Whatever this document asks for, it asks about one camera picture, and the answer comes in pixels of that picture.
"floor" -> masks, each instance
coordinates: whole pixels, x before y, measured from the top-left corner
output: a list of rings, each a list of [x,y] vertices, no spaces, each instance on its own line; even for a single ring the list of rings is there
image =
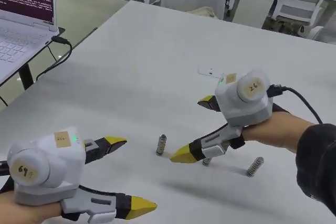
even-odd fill
[[[102,25],[127,2],[125,0],[56,0],[57,25],[66,29],[62,35],[73,45],[81,41],[95,27]],[[56,57],[65,54],[67,46],[52,44],[51,50]],[[48,49],[31,61],[33,78],[54,62]],[[0,88],[0,96],[8,103],[24,92],[18,74]],[[0,102],[0,111],[5,106]]]

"beige sticker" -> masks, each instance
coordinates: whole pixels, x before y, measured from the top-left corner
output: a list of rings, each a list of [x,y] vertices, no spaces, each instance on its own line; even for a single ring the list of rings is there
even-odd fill
[[[12,176],[16,176],[18,179],[22,179],[26,182],[32,183],[37,179],[38,171],[31,168],[21,160],[17,159],[10,166],[9,172]]]
[[[230,73],[226,76],[226,84],[235,82],[237,79],[237,73]]]
[[[71,146],[69,133],[67,131],[55,132],[54,136],[57,148],[64,148]]]
[[[265,85],[260,78],[253,78],[252,81],[245,85],[244,93],[246,97],[253,99],[257,94],[265,91]]]

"table leg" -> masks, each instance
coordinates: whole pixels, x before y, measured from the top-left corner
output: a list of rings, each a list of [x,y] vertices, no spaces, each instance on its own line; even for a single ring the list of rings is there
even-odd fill
[[[23,65],[23,67],[19,70],[19,75],[21,78],[23,88],[25,90],[27,90],[31,85],[34,84],[33,76],[31,76],[32,73],[30,71],[28,64]]]

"metal spring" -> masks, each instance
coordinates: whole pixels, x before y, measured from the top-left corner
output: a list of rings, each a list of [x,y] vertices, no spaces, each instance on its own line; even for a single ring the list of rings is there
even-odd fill
[[[211,160],[212,160],[212,157],[207,157],[203,159],[202,165],[208,166]]]
[[[253,177],[254,174],[257,172],[257,170],[260,168],[260,166],[264,163],[264,158],[263,157],[258,157],[254,162],[251,164],[249,169],[246,171],[246,175],[248,177]]]
[[[162,134],[159,137],[158,147],[156,148],[156,154],[158,156],[161,156],[163,154],[164,148],[166,147],[166,141],[167,141],[166,135]]]

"human hand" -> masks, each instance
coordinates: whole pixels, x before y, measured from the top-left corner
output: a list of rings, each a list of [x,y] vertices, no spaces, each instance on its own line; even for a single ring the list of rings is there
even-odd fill
[[[60,203],[43,206],[23,206],[14,202],[14,192],[0,194],[0,224],[41,224],[61,215]]]
[[[287,112],[274,112],[268,120],[244,128],[242,134],[246,141],[255,140],[296,153],[302,134],[312,125]]]

